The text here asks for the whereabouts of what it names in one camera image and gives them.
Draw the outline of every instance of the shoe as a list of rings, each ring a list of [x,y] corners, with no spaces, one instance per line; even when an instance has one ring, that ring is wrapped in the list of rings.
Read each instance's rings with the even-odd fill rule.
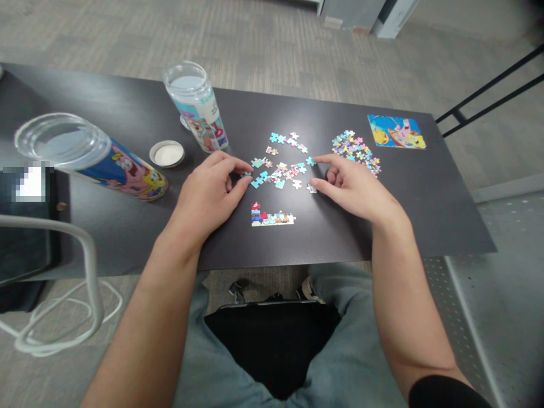
[[[312,282],[310,277],[307,277],[301,286],[295,291],[300,300],[317,300],[321,304],[325,304],[325,301],[315,294],[312,288]]]

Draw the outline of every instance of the spongebob image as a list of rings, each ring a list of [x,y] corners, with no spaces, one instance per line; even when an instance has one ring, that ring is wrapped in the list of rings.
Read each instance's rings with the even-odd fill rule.
[[[425,149],[427,144],[414,119],[368,115],[377,146]]]

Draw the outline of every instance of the light blue jeans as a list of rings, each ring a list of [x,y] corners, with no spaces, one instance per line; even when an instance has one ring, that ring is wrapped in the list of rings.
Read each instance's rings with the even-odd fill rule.
[[[372,275],[333,263],[309,268],[317,296],[342,320],[310,362],[302,388],[275,399],[233,360],[204,323],[208,273],[199,273],[174,406],[176,407],[406,407],[378,337]]]

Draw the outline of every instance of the hand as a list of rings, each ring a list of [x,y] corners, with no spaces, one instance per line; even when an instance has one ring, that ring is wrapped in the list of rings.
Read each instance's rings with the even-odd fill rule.
[[[310,183],[346,211],[371,223],[387,221],[404,211],[398,201],[365,166],[336,154],[313,158],[316,163],[330,163],[327,180]]]
[[[223,151],[212,153],[185,180],[176,208],[162,235],[176,241],[202,245],[232,214],[251,177],[232,187],[230,173],[253,172],[253,167]]]

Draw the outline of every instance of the dark table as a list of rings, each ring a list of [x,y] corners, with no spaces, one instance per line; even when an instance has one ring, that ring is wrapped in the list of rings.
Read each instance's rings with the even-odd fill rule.
[[[15,151],[14,131],[26,120],[50,112],[82,116],[117,139],[144,160],[150,147],[164,139],[179,141],[186,150],[184,162],[164,169],[168,193],[152,203],[77,177],[60,200],[69,203],[61,213],[95,239],[101,276],[140,273],[154,240],[165,226],[187,175],[205,158],[193,136],[180,124],[179,113],[161,82],[5,64],[0,81],[0,163],[21,164]],[[477,254],[495,246],[430,114],[367,106],[215,90],[229,138],[227,152],[246,161],[265,156],[276,147],[280,161],[291,165],[331,152],[332,139],[353,130],[381,160],[380,181],[408,213],[423,257]],[[368,114],[416,119],[427,142],[426,150],[376,147]],[[271,132],[300,135],[308,154],[288,145],[272,145]],[[343,211],[322,194],[309,194],[306,183],[322,177],[327,166],[307,166],[297,179],[279,190],[264,184],[249,187],[230,219],[206,241],[199,269],[318,264],[368,260],[372,234],[368,222]],[[261,167],[258,173],[266,169]],[[251,227],[251,204],[261,210],[283,210],[296,216],[294,225]],[[35,279],[82,277],[82,252],[69,237],[62,239],[63,261]]]

